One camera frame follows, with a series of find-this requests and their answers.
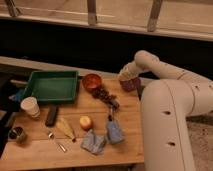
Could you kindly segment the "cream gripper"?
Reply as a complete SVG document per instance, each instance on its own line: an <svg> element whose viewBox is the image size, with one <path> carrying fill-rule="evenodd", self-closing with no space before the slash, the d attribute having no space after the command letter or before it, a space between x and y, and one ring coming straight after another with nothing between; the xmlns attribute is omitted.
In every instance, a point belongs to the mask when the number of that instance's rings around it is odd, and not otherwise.
<svg viewBox="0 0 213 171"><path fill-rule="evenodd" d="M137 76L137 68L132 65L125 65L118 74L120 81L128 81Z"/></svg>

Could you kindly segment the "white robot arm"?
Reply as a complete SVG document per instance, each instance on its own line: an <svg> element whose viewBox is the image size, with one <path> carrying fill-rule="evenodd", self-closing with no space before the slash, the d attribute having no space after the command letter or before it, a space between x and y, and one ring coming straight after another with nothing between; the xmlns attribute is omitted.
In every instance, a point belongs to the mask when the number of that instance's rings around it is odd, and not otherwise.
<svg viewBox="0 0 213 171"><path fill-rule="evenodd" d="M186 118L213 111L213 80L140 50L118 75L123 90L144 72L157 77L141 97L145 170L196 171Z"/></svg>

